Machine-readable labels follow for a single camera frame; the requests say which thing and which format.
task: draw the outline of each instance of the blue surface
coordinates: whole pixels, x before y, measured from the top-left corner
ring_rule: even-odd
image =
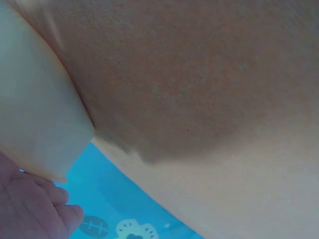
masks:
[[[71,239],[202,239],[120,172],[93,144],[75,162],[68,183],[70,204],[85,221]]]

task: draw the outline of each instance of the skin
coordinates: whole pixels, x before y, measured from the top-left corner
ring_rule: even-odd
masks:
[[[69,195],[42,178],[20,172],[0,154],[0,238],[67,239],[83,210],[66,205]]]

